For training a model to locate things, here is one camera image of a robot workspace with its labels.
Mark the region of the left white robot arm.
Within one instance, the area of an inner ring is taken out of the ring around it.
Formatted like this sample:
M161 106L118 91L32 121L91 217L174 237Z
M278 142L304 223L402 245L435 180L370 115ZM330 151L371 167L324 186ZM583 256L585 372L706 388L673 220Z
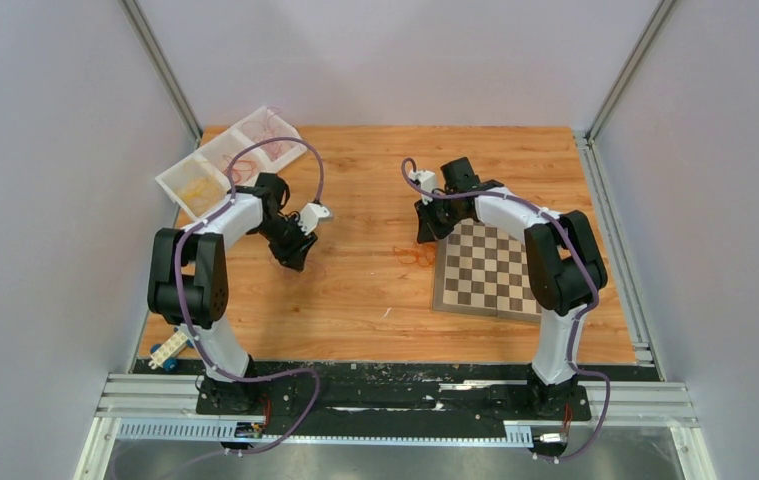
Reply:
M318 240L315 230L332 212L314 200L284 214L289 197L284 179L262 173L252 186L232 186L206 217L182 229L163 228L154 237L147 304L201 357L202 413L248 414L259 405L262 380L227 321L226 253L241 238L259 235L281 266L303 271Z

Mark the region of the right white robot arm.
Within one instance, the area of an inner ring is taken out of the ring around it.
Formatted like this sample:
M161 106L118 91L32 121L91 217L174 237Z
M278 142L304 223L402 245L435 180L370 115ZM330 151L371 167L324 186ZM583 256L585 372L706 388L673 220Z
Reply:
M578 390L576 355L590 311L608 282L587 215L558 213L515 195L503 183L483 181L468 158L439 172L403 160L405 181L420 196L414 207L420 243L446 238L463 220L495 227L526 252L527 276L541 308L540 332L520 404L539 417L560 413Z

